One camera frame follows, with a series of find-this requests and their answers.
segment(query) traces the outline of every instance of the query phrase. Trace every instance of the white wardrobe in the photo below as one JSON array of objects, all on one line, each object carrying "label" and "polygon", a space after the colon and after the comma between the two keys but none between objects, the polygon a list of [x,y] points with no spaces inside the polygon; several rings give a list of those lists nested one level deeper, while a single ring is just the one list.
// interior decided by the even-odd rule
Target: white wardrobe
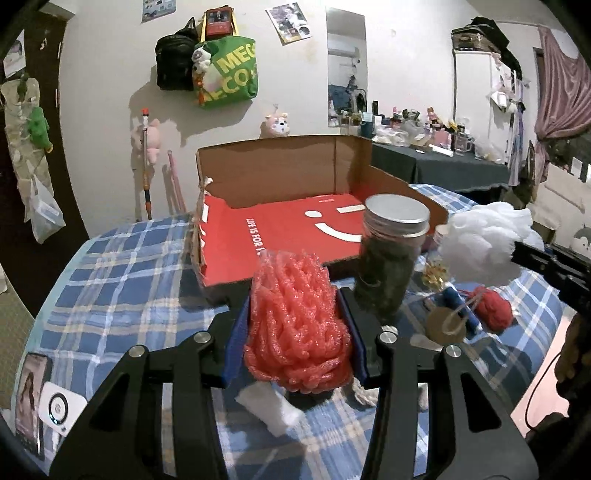
[{"label": "white wardrobe", "polygon": [[455,51],[456,96],[454,118],[469,120],[470,135],[487,138],[505,152],[508,163],[513,143],[511,114],[503,112],[489,95],[505,79],[511,87],[512,72],[504,65],[497,66],[491,53],[484,51]]}]

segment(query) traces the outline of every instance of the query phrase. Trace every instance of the cardboard disc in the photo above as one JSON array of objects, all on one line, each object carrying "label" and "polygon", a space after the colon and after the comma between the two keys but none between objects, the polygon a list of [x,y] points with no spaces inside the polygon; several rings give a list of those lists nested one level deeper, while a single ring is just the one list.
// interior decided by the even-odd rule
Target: cardboard disc
[{"label": "cardboard disc", "polygon": [[437,307],[427,316],[427,337],[441,346],[462,343],[466,337],[466,322],[457,313],[447,322],[447,332],[444,331],[443,322],[451,313],[452,309]]}]

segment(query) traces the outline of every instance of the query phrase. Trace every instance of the dark brown door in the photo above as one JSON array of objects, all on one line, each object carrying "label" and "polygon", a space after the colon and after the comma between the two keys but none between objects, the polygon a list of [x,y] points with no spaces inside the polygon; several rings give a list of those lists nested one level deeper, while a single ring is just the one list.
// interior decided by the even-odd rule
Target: dark brown door
[{"label": "dark brown door", "polygon": [[66,221],[66,226],[42,245],[33,237],[31,222],[23,222],[24,205],[8,155],[4,112],[0,112],[0,264],[34,316],[67,263],[88,240],[70,184],[56,99],[58,56],[65,29],[65,20],[41,12],[36,13],[25,28],[27,72],[39,82],[41,107],[54,145],[53,151],[47,154],[47,162],[55,198]]}]

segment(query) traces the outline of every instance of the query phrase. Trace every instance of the smartphone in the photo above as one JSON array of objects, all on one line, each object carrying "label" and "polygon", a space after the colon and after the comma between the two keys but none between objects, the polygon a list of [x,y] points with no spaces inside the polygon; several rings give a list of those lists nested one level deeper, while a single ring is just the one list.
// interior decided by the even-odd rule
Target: smartphone
[{"label": "smartphone", "polygon": [[16,437],[29,452],[45,459],[43,424],[39,420],[39,400],[43,384],[50,379],[51,359],[40,353],[28,353],[18,381],[15,412]]}]

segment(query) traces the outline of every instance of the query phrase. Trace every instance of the plaid bedsheet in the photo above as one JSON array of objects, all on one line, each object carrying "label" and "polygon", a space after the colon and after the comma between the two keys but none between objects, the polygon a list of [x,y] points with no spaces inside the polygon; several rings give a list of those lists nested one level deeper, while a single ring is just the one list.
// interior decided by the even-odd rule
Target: plaid bedsheet
[{"label": "plaid bedsheet", "polygon": [[[414,186],[450,212],[470,209],[461,195],[428,185]],[[51,381],[90,398],[131,346],[150,350],[177,345],[208,327],[224,308],[204,307],[188,256],[189,217],[123,226],[95,239],[67,280],[33,350],[53,359]],[[352,286],[352,280],[339,282]],[[426,313],[411,284],[399,311],[400,334],[423,331]],[[539,369],[561,318],[557,292],[537,274],[499,289],[518,311],[517,324],[496,336],[480,331],[466,340],[467,352],[511,409]],[[254,381],[239,378],[213,399],[230,478],[358,478],[368,448],[375,409],[359,405],[347,389],[306,412],[306,419],[280,438],[234,398]],[[164,405],[164,460],[174,473],[170,395]],[[54,453],[46,429],[47,469]],[[415,475],[426,468],[428,413],[418,424]]]}]

